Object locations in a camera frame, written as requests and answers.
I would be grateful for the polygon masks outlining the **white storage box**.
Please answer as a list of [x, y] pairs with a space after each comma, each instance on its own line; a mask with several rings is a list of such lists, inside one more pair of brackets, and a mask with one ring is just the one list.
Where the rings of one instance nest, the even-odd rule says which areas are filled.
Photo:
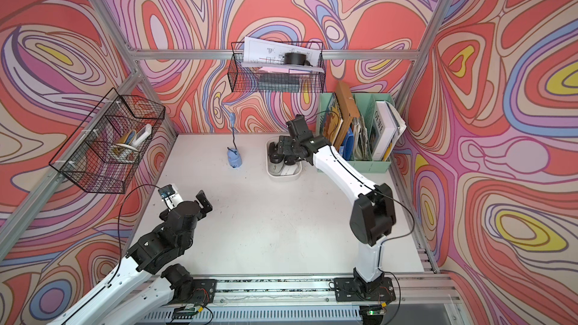
[[296, 181], [302, 171], [303, 166], [300, 162], [297, 162], [294, 165], [286, 165], [283, 161], [279, 163], [274, 163], [270, 159], [270, 154], [272, 153], [272, 146], [277, 144], [278, 141], [274, 138], [271, 138], [266, 143], [266, 171], [269, 178], [274, 182], [290, 182]]

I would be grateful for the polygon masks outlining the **black mouse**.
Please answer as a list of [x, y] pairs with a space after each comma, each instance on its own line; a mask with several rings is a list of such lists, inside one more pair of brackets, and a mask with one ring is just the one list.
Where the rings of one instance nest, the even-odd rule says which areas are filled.
[[269, 162], [271, 162], [272, 164], [280, 164], [284, 162], [284, 155], [277, 153], [277, 152], [272, 152], [269, 154]]

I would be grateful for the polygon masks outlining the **white mouse blue label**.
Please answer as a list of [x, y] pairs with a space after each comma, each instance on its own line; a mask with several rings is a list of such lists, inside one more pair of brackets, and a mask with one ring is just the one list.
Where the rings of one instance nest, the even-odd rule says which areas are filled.
[[281, 171], [278, 173], [278, 175], [281, 177], [292, 176], [292, 175], [297, 174], [299, 171], [300, 171], [300, 167], [297, 164], [294, 164], [294, 165], [284, 164], [283, 167], [281, 167]]

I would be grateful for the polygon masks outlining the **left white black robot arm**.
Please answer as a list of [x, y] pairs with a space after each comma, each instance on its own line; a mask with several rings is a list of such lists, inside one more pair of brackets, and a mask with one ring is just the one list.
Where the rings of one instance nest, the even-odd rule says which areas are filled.
[[194, 243], [197, 224], [213, 207], [203, 191], [184, 201], [170, 185], [160, 189], [167, 208], [161, 223], [130, 247], [118, 265], [54, 324], [135, 324], [169, 304], [197, 314], [215, 298], [214, 280], [195, 279], [176, 259]]

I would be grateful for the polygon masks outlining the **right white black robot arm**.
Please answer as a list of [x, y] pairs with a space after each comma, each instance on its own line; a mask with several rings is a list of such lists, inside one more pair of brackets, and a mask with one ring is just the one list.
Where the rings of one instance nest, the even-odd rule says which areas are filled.
[[277, 165], [308, 162], [326, 174], [352, 205], [349, 226], [359, 242], [353, 269], [353, 292], [369, 296], [382, 284], [382, 245], [397, 223], [394, 197], [386, 184], [376, 184], [347, 163], [322, 136], [298, 141], [281, 135], [267, 147], [268, 160]]

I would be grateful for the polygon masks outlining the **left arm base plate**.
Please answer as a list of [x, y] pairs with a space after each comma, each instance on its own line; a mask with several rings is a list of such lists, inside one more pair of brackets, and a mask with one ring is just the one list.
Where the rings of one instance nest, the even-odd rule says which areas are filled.
[[218, 282], [212, 279], [187, 280], [176, 287], [173, 304], [208, 305], [213, 303]]

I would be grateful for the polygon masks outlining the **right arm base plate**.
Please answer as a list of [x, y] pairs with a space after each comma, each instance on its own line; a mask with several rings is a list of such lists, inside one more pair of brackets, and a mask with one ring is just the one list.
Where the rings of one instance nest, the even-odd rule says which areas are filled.
[[337, 302], [384, 302], [397, 300], [391, 278], [381, 277], [370, 283], [360, 278], [334, 278], [331, 281]]

